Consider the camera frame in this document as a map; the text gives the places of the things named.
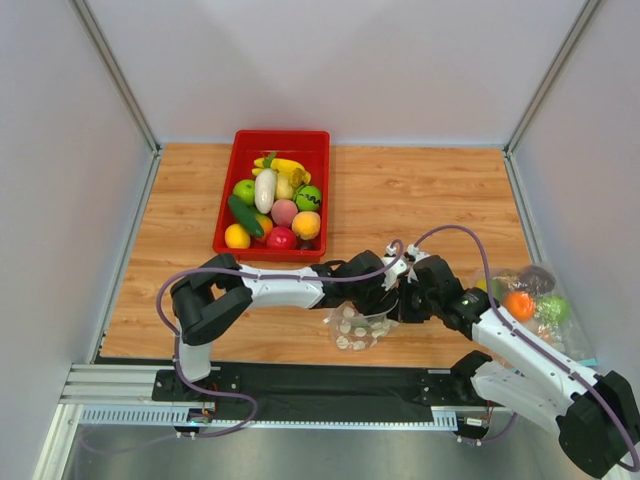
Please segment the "dark green cucumber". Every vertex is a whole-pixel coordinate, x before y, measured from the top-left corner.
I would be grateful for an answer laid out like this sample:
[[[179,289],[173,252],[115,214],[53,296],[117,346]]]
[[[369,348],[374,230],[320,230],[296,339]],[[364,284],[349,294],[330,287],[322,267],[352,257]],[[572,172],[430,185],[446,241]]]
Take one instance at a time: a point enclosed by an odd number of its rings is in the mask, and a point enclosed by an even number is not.
[[[264,235],[264,229],[257,220],[255,214],[240,197],[230,195],[227,199],[227,205],[229,206],[237,223],[240,224],[250,236],[261,238]]]

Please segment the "polka dot zip bag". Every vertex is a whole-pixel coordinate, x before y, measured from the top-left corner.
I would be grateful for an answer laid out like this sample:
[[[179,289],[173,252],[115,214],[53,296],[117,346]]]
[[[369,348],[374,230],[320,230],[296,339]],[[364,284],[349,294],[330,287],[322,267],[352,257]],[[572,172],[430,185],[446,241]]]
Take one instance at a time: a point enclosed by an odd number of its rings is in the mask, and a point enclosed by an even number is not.
[[[399,322],[389,318],[387,312],[365,315],[351,302],[333,309],[323,323],[339,350],[354,352],[373,348],[399,326]]]

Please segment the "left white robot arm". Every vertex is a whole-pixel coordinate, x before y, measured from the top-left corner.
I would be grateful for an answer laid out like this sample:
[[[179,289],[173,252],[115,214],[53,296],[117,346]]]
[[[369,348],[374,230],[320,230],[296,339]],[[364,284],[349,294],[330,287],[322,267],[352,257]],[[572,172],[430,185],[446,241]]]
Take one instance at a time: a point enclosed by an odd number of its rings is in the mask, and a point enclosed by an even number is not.
[[[177,362],[190,382],[211,371],[213,342],[240,316],[256,308],[333,309],[350,303],[362,313],[390,310],[399,278],[408,271],[400,248],[380,257],[366,250],[349,261],[329,261],[297,270],[265,270],[217,255],[171,283],[177,319]]]

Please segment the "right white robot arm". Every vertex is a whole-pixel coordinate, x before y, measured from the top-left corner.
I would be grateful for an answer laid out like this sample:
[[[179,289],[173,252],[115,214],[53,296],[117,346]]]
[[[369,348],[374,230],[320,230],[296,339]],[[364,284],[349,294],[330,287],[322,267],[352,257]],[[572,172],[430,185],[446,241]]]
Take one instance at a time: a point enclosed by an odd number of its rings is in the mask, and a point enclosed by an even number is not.
[[[495,354],[475,352],[466,380],[497,403],[553,435],[584,473],[601,478],[618,466],[639,469],[639,409],[630,383],[569,358],[523,328],[489,292],[465,289],[437,255],[413,254],[393,268],[401,317],[440,319]]]

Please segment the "white radish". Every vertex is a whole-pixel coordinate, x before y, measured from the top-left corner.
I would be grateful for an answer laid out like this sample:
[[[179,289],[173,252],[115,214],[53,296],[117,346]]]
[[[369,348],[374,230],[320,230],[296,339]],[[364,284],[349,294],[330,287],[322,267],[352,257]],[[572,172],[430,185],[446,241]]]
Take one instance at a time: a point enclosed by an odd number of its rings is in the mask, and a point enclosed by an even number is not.
[[[263,158],[262,171],[255,179],[255,206],[261,214],[268,214],[273,206],[277,185],[277,174],[271,164],[277,153],[271,152]]]

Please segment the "yellow pear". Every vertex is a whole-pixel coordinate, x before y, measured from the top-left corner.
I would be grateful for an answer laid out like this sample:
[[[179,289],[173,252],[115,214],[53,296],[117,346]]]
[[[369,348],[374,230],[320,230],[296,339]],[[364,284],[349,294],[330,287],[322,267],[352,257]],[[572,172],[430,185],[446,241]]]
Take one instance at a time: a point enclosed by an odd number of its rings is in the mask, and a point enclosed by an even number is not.
[[[276,182],[276,190],[275,190],[275,198],[277,200],[291,200],[294,195],[295,188],[292,185],[290,178],[285,173],[277,174],[277,182]]]

